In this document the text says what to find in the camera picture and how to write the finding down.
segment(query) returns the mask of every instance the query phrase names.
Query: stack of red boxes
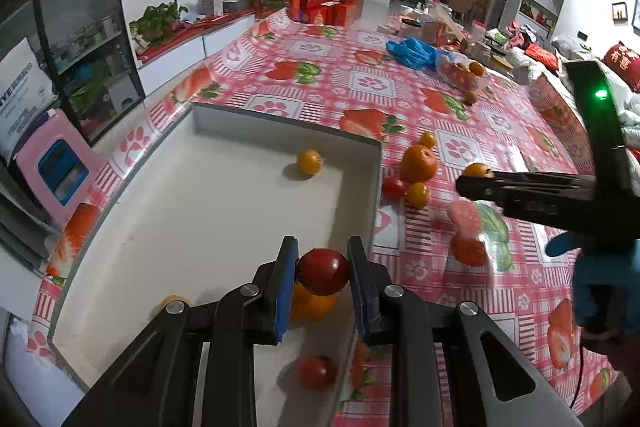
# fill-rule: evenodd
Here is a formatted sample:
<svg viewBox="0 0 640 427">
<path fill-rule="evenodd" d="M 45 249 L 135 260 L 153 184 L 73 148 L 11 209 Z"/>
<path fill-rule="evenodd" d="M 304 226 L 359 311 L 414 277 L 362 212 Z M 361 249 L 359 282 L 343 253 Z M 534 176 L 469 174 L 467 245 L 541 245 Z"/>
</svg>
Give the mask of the stack of red boxes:
<svg viewBox="0 0 640 427">
<path fill-rule="evenodd" d="M 289 17 L 305 24 L 349 26 L 362 15 L 363 0 L 256 0 L 256 18 L 263 18 L 283 6 Z"/>
</svg>

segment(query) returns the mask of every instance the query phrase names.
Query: red tomato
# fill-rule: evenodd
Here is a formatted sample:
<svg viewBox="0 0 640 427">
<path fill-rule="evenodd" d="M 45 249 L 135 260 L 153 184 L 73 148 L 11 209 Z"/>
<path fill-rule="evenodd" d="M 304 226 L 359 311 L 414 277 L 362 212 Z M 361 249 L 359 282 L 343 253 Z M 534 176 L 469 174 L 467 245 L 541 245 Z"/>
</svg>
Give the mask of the red tomato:
<svg viewBox="0 0 640 427">
<path fill-rule="evenodd" d="M 404 183 L 400 178 L 387 176 L 382 180 L 382 193 L 387 200 L 395 201 L 404 198 L 405 192 Z"/>
<path fill-rule="evenodd" d="M 337 371 L 329 357 L 309 355 L 296 366 L 300 385 L 310 391 L 324 391 L 335 383 Z"/>
<path fill-rule="evenodd" d="M 338 293 L 349 282 L 349 261 L 331 248 L 314 248 L 298 263 L 298 281 L 313 295 Z"/>
</svg>

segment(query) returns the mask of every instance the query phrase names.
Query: person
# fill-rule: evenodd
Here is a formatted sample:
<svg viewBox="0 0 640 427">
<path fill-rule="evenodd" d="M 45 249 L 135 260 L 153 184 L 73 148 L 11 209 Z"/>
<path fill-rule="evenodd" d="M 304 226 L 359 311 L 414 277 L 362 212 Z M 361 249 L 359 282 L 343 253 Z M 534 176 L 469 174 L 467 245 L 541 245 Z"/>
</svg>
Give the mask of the person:
<svg viewBox="0 0 640 427">
<path fill-rule="evenodd" d="M 619 338 L 584 342 L 584 347 L 609 359 L 612 367 L 624 373 L 632 394 L 621 411 L 620 426 L 640 425 L 640 241 L 628 251 L 593 251 L 584 236 L 564 232 L 546 245 L 550 257 L 580 248 L 575 260 L 573 294 L 574 317 L 580 327 L 596 315 L 591 285 L 607 285 L 626 294 L 626 322 Z"/>
</svg>

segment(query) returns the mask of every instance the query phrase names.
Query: black cable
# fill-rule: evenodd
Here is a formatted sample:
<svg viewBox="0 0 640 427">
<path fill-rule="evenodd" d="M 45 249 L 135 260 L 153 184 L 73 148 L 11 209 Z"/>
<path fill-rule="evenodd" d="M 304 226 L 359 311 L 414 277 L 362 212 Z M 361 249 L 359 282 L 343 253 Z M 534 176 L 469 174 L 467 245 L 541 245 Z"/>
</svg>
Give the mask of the black cable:
<svg viewBox="0 0 640 427">
<path fill-rule="evenodd" d="M 578 386 L 575 388 L 574 399 L 569 406 L 570 409 L 574 408 L 575 401 L 578 399 L 578 393 L 580 393 L 580 386 L 582 384 L 582 372 L 584 371 L 584 346 L 582 345 L 582 338 L 580 338 L 580 374 L 578 375 Z"/>
</svg>

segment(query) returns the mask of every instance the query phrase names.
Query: white bag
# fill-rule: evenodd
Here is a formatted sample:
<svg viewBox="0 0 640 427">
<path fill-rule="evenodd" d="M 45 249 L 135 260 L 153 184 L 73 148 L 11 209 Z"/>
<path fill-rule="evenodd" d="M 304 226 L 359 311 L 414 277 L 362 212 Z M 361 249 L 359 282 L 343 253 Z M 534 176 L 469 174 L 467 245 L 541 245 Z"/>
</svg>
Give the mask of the white bag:
<svg viewBox="0 0 640 427">
<path fill-rule="evenodd" d="M 7 163 L 22 133 L 55 99 L 50 78 L 23 38 L 0 61 L 0 154 Z"/>
</svg>

